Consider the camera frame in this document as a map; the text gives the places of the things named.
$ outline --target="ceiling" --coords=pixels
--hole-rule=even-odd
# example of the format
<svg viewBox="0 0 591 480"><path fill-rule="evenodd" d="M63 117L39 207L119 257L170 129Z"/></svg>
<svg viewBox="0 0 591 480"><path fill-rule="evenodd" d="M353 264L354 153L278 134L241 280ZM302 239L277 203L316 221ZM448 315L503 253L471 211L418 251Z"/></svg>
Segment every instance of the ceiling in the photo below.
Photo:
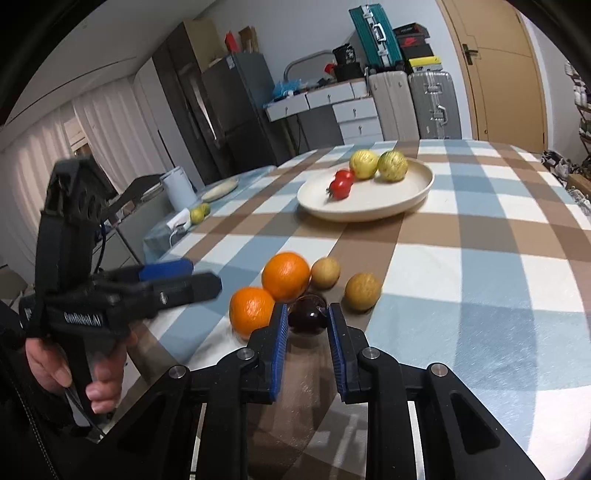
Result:
<svg viewBox="0 0 591 480"><path fill-rule="evenodd" d="M0 130L0 150L53 109L139 70L182 20L214 0L107 0L51 52Z"/></svg>

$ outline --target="white suitcase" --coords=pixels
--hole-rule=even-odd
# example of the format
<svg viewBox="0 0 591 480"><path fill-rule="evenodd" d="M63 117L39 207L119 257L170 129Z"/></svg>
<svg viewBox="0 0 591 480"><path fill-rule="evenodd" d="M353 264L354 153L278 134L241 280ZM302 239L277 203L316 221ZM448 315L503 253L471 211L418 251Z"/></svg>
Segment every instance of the white suitcase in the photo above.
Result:
<svg viewBox="0 0 591 480"><path fill-rule="evenodd" d="M417 114L404 72L370 75L369 88L374 96L384 140L419 140Z"/></svg>

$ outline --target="human hand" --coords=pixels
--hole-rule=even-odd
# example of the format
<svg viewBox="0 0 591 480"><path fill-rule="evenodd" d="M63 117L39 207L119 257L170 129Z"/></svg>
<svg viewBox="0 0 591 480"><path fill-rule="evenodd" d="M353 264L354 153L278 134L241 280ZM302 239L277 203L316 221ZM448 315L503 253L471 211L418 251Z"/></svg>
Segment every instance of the human hand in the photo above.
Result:
<svg viewBox="0 0 591 480"><path fill-rule="evenodd" d="M118 342L108 357L95 364L93 373L96 381L86 387L86 395L95 413L115 409L121 396L127 347L135 345L137 340L136 334L132 333L124 342ZM72 373L55 343L28 338L25 352L33 376L45 390L60 393L71 386Z"/></svg>

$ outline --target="white container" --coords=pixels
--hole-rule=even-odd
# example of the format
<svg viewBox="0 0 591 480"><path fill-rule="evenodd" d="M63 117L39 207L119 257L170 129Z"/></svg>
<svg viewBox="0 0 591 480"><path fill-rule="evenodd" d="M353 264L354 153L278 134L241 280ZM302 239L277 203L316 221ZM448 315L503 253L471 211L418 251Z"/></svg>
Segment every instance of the white container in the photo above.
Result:
<svg viewBox="0 0 591 480"><path fill-rule="evenodd" d="M168 195L170 203L177 212L197 203L193 185L182 167L176 167L160 177L160 183Z"/></svg>

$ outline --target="red tomato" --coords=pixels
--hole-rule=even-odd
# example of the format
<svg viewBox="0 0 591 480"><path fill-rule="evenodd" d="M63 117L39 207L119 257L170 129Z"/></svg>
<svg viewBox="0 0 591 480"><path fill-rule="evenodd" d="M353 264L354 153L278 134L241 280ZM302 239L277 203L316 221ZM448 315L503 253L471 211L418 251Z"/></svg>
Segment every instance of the red tomato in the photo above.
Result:
<svg viewBox="0 0 591 480"><path fill-rule="evenodd" d="M335 173L336 180L348 180L353 182L355 180L355 174L350 170L338 170Z"/></svg>
<svg viewBox="0 0 591 480"><path fill-rule="evenodd" d="M329 192L331 197L335 200L343 200L349 196L352 185L353 183L349 180L335 179L330 182L326 191Z"/></svg>

